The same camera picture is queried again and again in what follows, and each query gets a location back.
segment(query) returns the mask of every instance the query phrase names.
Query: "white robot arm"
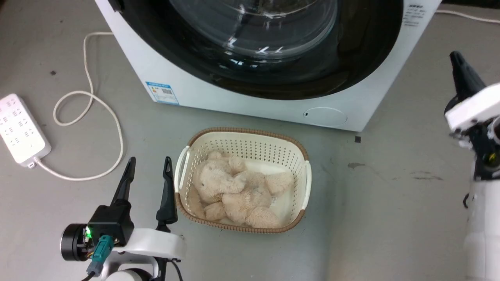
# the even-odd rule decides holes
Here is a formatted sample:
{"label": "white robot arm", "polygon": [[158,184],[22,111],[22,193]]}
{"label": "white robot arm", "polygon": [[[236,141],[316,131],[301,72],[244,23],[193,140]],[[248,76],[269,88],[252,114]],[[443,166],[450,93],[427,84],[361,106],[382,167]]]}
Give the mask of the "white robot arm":
{"label": "white robot arm", "polygon": [[444,116],[476,159],[469,194],[466,279],[500,281],[500,83],[486,87],[459,52],[450,54],[457,95]]}

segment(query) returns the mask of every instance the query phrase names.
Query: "concrete floor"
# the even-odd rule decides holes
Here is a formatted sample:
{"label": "concrete floor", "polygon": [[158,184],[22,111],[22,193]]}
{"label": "concrete floor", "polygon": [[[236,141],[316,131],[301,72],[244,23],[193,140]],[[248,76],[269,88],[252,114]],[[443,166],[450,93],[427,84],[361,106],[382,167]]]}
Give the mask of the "concrete floor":
{"label": "concrete floor", "polygon": [[[498,10],[446,8],[500,19]],[[71,127],[52,120],[62,95],[89,88],[84,36],[107,30],[92,0],[7,0],[0,10],[0,96],[24,98],[52,144],[46,163],[71,176],[100,173],[118,154],[115,124],[100,105]],[[498,25],[436,15],[361,143],[353,132],[153,103],[112,37],[91,41],[89,64],[98,95],[120,118],[125,157],[137,157],[130,191],[136,227],[156,225],[165,156],[177,161],[202,129],[273,131],[309,152],[309,206],[284,234],[220,231],[179,214],[172,230],[188,244],[185,280],[456,281],[464,279],[462,198],[473,155],[447,136],[443,110],[455,92],[448,54],[460,50],[491,84],[499,81],[499,46]],[[75,97],[61,118],[72,120],[86,104]],[[82,279],[87,264],[61,258],[61,232],[109,203],[126,158],[102,179],[67,182],[16,165],[4,145],[0,155],[2,280]],[[177,280],[173,268],[167,279]]]}

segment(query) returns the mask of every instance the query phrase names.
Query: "plastic basket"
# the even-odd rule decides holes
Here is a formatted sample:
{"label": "plastic basket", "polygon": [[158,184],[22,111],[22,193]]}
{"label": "plastic basket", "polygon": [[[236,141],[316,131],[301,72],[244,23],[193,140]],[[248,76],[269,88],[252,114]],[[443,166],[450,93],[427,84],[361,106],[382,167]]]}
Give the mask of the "plastic basket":
{"label": "plastic basket", "polygon": [[[196,217],[187,204],[187,194],[193,186],[195,167],[207,159],[208,153],[220,151],[241,157],[249,170],[264,174],[290,171],[294,186],[278,197],[271,210],[284,227],[252,228],[234,225],[230,221],[214,222]],[[283,233],[295,227],[308,205],[311,193],[311,164],[304,147],[295,139],[281,134],[242,128],[210,128],[196,134],[182,150],[175,169],[175,200],[180,211],[191,221],[225,230],[249,233]]]}

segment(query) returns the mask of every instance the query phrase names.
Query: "teddy bear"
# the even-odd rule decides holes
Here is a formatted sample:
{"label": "teddy bear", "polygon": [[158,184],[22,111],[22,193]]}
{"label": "teddy bear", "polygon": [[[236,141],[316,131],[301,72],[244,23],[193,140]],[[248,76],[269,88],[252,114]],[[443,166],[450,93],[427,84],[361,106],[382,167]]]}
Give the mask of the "teddy bear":
{"label": "teddy bear", "polygon": [[223,193],[239,193],[246,185],[244,174],[247,167],[239,157],[225,157],[219,151],[208,154],[194,170],[193,185],[196,191],[188,192],[188,204],[193,213],[209,221],[218,221],[226,217],[222,204]]}
{"label": "teddy bear", "polygon": [[253,228],[276,229],[281,222],[270,209],[272,197],[279,197],[294,184],[291,172],[264,175],[260,172],[243,171],[236,177],[246,178],[245,188],[239,193],[224,193],[222,203],[225,215],[239,225]]}

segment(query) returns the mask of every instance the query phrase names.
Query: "white washing machine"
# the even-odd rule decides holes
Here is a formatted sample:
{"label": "white washing machine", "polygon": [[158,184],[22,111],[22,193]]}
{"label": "white washing machine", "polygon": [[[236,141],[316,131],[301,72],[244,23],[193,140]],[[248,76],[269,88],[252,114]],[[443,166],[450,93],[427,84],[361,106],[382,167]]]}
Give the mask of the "white washing machine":
{"label": "white washing machine", "polygon": [[441,0],[96,2],[155,102],[362,131]]}

